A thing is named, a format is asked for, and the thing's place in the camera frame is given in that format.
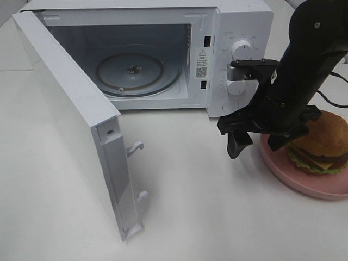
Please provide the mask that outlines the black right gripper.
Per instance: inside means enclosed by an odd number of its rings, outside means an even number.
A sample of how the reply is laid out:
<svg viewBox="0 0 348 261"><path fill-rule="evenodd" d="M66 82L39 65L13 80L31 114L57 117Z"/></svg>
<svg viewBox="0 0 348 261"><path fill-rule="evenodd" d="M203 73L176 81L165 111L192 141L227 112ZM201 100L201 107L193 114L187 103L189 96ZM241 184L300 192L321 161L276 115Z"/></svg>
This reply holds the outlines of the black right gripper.
<svg viewBox="0 0 348 261"><path fill-rule="evenodd" d="M315 105L307 105L298 116L282 109L252 110L248 105L234 113L219 118L217 127L222 135L228 135L227 152L236 159L248 146L253 145L250 133L269 134L268 145L277 151L292 140L306 135L306 123L316 121L321 111Z"/></svg>

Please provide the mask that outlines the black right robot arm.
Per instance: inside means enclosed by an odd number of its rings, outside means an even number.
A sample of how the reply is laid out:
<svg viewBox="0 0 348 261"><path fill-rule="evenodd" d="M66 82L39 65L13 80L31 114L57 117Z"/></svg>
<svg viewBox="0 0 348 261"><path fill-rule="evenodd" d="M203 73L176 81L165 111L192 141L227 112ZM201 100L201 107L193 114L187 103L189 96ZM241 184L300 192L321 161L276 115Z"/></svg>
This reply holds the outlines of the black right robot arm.
<svg viewBox="0 0 348 261"><path fill-rule="evenodd" d="M233 159L252 144L251 133L267 134L276 151L306 135L307 122L320 117L310 100L347 55L347 1L301 3L290 19L289 40L280 61L240 60L227 66L228 80L258 82L249 104L217 123L228 136Z"/></svg>

